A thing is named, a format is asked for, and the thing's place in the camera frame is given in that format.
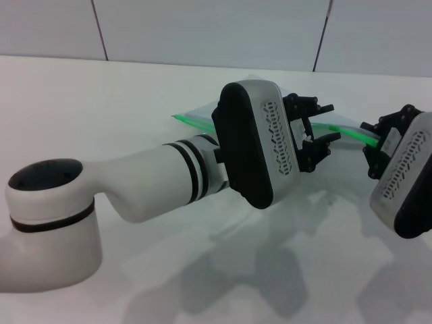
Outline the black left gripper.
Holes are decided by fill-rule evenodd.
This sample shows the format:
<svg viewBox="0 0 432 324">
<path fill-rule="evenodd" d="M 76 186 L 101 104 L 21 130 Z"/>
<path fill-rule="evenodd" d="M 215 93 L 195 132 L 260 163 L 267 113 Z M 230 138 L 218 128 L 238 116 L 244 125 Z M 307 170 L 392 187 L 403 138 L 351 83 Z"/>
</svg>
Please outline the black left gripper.
<svg viewBox="0 0 432 324">
<path fill-rule="evenodd" d="M 334 110 L 332 104 L 320 106 L 317 97 L 302 97 L 291 93 L 283 98 L 286 115 L 289 121 L 289 136 L 292 151 L 296 154 L 300 172 L 313 172 L 318 163 L 331 154 L 329 145 L 340 139 L 340 133 L 331 133 L 310 141 L 313 135 L 309 122 L 310 117 Z"/>
</svg>

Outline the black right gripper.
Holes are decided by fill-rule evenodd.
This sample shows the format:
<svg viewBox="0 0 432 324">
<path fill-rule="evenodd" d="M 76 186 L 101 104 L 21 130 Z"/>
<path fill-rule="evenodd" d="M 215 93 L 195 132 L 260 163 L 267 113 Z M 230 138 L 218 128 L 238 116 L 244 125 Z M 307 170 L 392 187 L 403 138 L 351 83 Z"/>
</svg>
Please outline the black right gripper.
<svg viewBox="0 0 432 324">
<path fill-rule="evenodd" d="M 364 157 L 369 165 L 368 176 L 371 179 L 380 179 L 388 166 L 388 155 L 394 154 L 400 143 L 400 134 L 404 134 L 413 119 L 422 113 L 413 105 L 405 105 L 400 111 L 384 115 L 375 125 L 362 122 L 360 128 L 374 134 L 387 134 L 381 150 L 366 145 L 363 148 Z"/>
</svg>

